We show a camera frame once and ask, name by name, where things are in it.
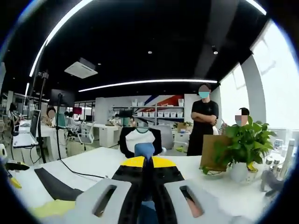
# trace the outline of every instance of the ceiling vent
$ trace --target ceiling vent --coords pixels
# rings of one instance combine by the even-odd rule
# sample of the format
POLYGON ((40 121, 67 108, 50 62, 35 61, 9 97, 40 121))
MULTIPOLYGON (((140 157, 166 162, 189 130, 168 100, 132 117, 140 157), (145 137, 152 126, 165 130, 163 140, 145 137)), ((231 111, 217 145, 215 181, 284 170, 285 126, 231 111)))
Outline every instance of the ceiling vent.
POLYGON ((80 58, 78 62, 75 62, 64 71, 83 79, 97 74, 98 72, 94 69, 95 65, 83 58, 80 58))

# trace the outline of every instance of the ceiling light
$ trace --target ceiling light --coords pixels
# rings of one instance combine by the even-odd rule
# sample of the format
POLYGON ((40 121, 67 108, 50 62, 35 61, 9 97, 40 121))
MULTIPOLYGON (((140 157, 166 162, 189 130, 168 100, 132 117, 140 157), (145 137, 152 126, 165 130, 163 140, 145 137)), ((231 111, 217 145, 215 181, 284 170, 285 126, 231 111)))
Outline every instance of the ceiling light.
POLYGON ((82 9, 84 6, 86 6, 88 3, 92 2, 93 0, 82 0, 80 1, 74 8, 72 8, 70 11, 68 11, 67 14, 57 23, 57 25, 52 29, 51 33, 49 36, 46 38, 45 42, 43 43, 41 49, 39 50, 36 59, 33 63, 33 66, 31 68, 29 76, 32 77, 33 72, 36 68, 37 61, 39 57, 41 56, 41 53, 43 51, 43 48, 45 48, 49 42, 52 40, 52 38, 55 36, 55 34, 58 32, 58 30, 80 9, 82 9))
POLYGON ((264 10, 256 1, 254 0, 245 0, 248 3, 250 3, 251 5, 253 5, 255 8, 257 8, 262 14, 266 15, 267 12, 266 10, 264 10))
POLYGON ((214 81, 214 80, 204 80, 204 79, 158 79, 158 80, 144 80, 144 81, 133 81, 133 82, 126 82, 126 83, 116 83, 116 84, 110 84, 110 85, 102 85, 102 86, 97 86, 97 87, 93 87, 93 88, 89 88, 89 89, 85 89, 85 90, 79 90, 79 92, 102 89, 102 88, 107 88, 107 87, 120 86, 120 85, 131 85, 131 84, 142 84, 142 83, 172 83, 172 82, 217 83, 217 81, 214 81))
POLYGON ((27 83, 27 86, 26 86, 25 96, 27 96, 28 88, 29 88, 29 83, 27 83))
POLYGON ((218 54, 218 51, 217 51, 215 45, 212 45, 212 51, 213 51, 213 53, 214 53, 215 55, 218 54))

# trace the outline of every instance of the ceiling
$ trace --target ceiling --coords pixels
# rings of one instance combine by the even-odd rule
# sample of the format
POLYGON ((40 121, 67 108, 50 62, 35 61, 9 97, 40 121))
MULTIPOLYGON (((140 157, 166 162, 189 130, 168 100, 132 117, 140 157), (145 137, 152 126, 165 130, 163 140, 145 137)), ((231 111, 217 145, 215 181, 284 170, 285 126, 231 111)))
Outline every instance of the ceiling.
MULTIPOLYGON (((19 7, 9 8, 12 13, 7 14, 10 20, 6 28, 24 8, 26 1, 20 2, 19 7)), ((21 26, 5 57, 7 74, 2 91, 25 93, 26 83, 33 82, 29 73, 37 52, 58 21, 78 2, 46 1, 21 26)), ((198 84, 190 83, 78 91, 150 79, 220 81, 250 55, 249 48, 267 20, 244 0, 94 0, 71 17, 46 47, 40 64, 40 71, 49 73, 45 97, 51 89, 74 91, 76 100, 194 93, 198 84), (212 45, 219 54, 213 54, 212 45), (64 72, 81 57, 96 65, 97 75, 80 79, 64 72)), ((35 91, 40 88, 39 80, 35 91)))

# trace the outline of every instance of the desk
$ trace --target desk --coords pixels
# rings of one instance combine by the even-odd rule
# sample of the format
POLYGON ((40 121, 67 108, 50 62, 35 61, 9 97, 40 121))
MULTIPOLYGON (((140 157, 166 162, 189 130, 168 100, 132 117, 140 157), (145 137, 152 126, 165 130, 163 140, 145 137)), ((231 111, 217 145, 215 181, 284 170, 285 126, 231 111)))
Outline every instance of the desk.
MULTIPOLYGON (((263 201, 265 193, 259 190, 260 181, 251 185, 240 186, 230 180, 227 175, 223 179, 209 180, 199 170, 201 156, 162 157, 174 161, 185 179, 191 179, 199 187, 216 196, 219 199, 220 207, 228 214, 246 216, 251 220, 260 217, 265 205, 265 201, 263 201)), ((109 178, 114 175, 124 160, 126 158, 119 150, 105 147, 63 159, 65 164, 73 171, 100 176, 107 175, 109 178)), ((100 181, 100 178, 97 177, 76 175, 59 161, 37 165, 35 168, 40 167, 43 167, 70 187, 82 191, 86 191, 100 181)), ((39 181, 33 167, 19 173, 12 172, 12 175, 22 185, 21 189, 15 189, 15 191, 25 205, 35 208, 53 201, 39 181)))
POLYGON ((100 146, 109 148, 118 144, 121 127, 94 124, 93 129, 96 129, 96 131, 94 131, 94 135, 99 133, 98 139, 100 141, 100 146))
MULTIPOLYGON (((31 124, 31 120, 23 120, 20 122, 19 133, 30 132, 30 127, 21 127, 21 125, 23 125, 25 123, 31 124)), ((41 123, 41 134, 42 134, 43 138, 47 139, 46 141, 47 141, 47 148, 49 151, 49 159, 51 161, 55 161, 55 160, 59 159, 56 129, 46 126, 43 123, 41 123)), ((59 143, 60 143, 59 148, 60 148, 61 158, 66 158, 67 155, 66 155, 66 150, 65 150, 66 142, 64 139, 64 130, 62 130, 62 129, 59 130, 58 136, 59 136, 59 143)), ((19 149, 14 149, 13 153, 14 154, 17 153, 16 151, 18 151, 18 150, 19 149)), ((26 163, 29 166, 33 165, 31 158, 30 158, 30 149, 21 148, 20 150, 22 152, 24 163, 26 163)), ((36 161, 39 158, 35 147, 31 150, 31 155, 32 155, 33 161, 36 161)))

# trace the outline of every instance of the white flower pot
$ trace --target white flower pot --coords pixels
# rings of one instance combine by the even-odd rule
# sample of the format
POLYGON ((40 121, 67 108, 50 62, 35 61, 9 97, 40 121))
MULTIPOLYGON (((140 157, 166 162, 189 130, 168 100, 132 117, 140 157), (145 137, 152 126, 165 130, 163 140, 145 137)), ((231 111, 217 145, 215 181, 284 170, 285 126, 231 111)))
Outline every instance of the white flower pot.
POLYGON ((248 174, 247 164, 245 162, 234 163, 229 174, 230 178, 237 183, 244 181, 248 174))

